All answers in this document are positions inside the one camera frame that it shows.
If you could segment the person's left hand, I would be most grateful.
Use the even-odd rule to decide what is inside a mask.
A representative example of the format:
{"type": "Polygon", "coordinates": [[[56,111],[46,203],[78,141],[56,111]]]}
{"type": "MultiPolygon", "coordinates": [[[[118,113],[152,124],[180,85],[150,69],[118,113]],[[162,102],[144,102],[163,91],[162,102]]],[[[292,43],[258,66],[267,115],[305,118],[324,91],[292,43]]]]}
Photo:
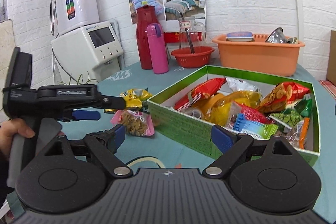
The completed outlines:
{"type": "Polygon", "coordinates": [[[8,159],[13,138],[15,135],[20,135],[24,138],[32,138],[35,132],[26,124],[23,119],[15,118],[1,123],[0,129],[0,145],[1,154],[8,159]]]}

